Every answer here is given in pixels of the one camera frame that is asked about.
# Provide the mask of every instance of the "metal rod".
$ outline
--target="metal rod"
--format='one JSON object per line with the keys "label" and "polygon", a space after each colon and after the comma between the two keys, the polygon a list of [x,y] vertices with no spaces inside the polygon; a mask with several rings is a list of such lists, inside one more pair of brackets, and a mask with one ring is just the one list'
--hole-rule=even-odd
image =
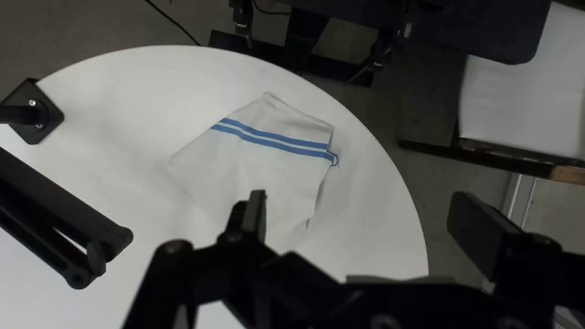
{"label": "metal rod", "polygon": [[0,106],[0,122],[40,124],[42,109],[33,106]]}

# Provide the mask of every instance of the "white towel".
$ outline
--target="white towel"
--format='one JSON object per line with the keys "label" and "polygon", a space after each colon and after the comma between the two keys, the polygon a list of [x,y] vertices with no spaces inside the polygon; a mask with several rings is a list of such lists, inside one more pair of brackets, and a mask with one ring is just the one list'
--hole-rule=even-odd
{"label": "white towel", "polygon": [[314,213],[320,184],[338,162],[331,137],[331,124],[265,93],[181,148],[170,171],[216,230],[234,202],[267,190],[267,241],[280,244]]}

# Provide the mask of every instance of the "black mechanical arm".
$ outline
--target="black mechanical arm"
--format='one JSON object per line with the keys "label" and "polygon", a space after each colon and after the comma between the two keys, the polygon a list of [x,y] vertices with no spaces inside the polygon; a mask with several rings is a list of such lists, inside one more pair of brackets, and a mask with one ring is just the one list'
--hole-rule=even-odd
{"label": "black mechanical arm", "polygon": [[223,301],[254,329],[550,329],[556,305],[585,310],[585,259],[543,235],[521,232],[470,193],[455,193],[450,232],[495,281],[493,294],[429,279],[338,283],[265,237],[265,193],[234,206],[217,243],[161,244],[124,329],[195,325],[197,307]]}

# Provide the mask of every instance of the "black cable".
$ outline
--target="black cable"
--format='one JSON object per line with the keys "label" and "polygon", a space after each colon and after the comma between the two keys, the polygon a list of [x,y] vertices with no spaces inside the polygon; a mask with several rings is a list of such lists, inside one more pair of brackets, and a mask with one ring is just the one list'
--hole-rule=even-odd
{"label": "black cable", "polygon": [[263,12],[263,14],[272,14],[272,16],[289,16],[290,11],[267,11],[263,7],[258,5],[258,0],[252,0],[256,11]]}
{"label": "black cable", "polygon": [[172,21],[175,27],[179,27],[194,43],[201,45],[201,42],[192,36],[177,20],[173,20],[168,12],[164,12],[159,5],[155,5],[152,0],[146,0],[146,3],[155,9],[159,14],[163,14],[168,21]]}

